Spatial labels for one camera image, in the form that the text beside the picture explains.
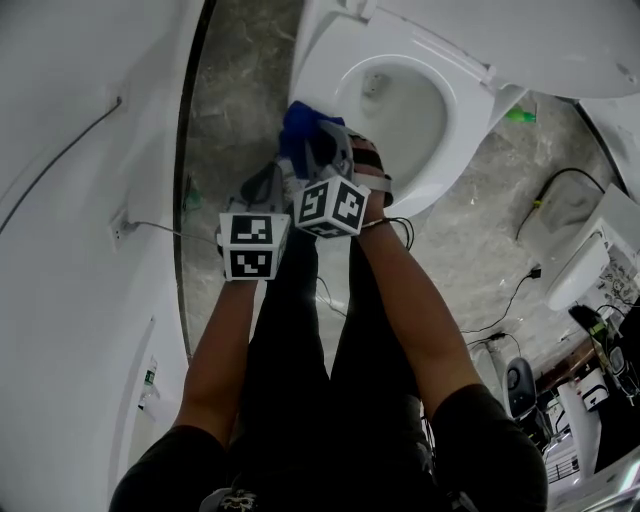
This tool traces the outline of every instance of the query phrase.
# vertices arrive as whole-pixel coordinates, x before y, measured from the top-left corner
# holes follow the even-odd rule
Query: gray marble floor
[[[212,237],[230,191],[274,155],[300,10],[301,2],[292,0],[218,0],[189,121],[185,170],[194,190],[185,232]],[[501,121],[457,183],[413,219],[417,236],[412,253],[463,329],[499,318],[517,283],[534,266],[514,237],[545,179],[567,166],[588,171],[603,185],[612,179],[603,154],[570,105],[538,94],[528,94],[522,105],[537,111],[538,122]],[[340,309],[349,297],[347,248],[344,240],[318,244],[320,275]],[[221,267],[207,244],[184,241],[185,313],[192,347],[222,286]],[[263,292],[262,287],[256,308]],[[577,326],[566,312],[550,311],[541,299],[538,281],[527,281],[500,325],[518,339],[537,371],[582,339],[572,334]],[[318,313],[330,367],[343,319],[321,299]],[[468,340],[480,337],[469,335]],[[517,354],[510,338],[496,343],[495,350],[505,358]]]

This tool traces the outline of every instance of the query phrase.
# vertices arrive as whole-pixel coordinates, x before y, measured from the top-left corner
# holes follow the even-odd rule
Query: green object
[[[513,107],[509,112],[505,114],[507,119],[516,121],[518,123],[535,123],[536,115],[526,110],[522,110],[522,107]]]

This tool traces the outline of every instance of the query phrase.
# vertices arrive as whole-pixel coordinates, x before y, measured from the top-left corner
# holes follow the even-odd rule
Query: toilet
[[[640,92],[640,8],[601,0],[306,0],[291,73],[300,100],[369,138],[411,217],[460,177],[526,93]]]

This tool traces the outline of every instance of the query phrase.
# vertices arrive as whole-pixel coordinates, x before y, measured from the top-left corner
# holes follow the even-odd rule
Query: black pants
[[[329,379],[318,334],[315,241],[291,230],[249,345],[244,432],[235,450],[245,473],[277,476],[327,450],[366,457],[372,443],[378,457],[405,457],[424,439],[415,377],[355,240],[349,309]]]

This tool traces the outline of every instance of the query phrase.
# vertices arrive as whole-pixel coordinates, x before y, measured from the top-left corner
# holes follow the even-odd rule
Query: toilet seat
[[[433,153],[409,181],[394,183],[396,202],[387,215],[409,217],[433,204],[462,174],[489,129],[495,96],[482,83],[485,67],[434,34],[376,10],[367,23],[346,15],[334,17],[304,58],[290,99],[341,116],[340,97],[351,77],[385,65],[424,76],[438,89],[446,108],[446,125]],[[345,121],[359,131],[348,115]],[[379,146],[375,137],[362,134]],[[385,171],[394,177],[393,162],[385,161],[379,149]]]

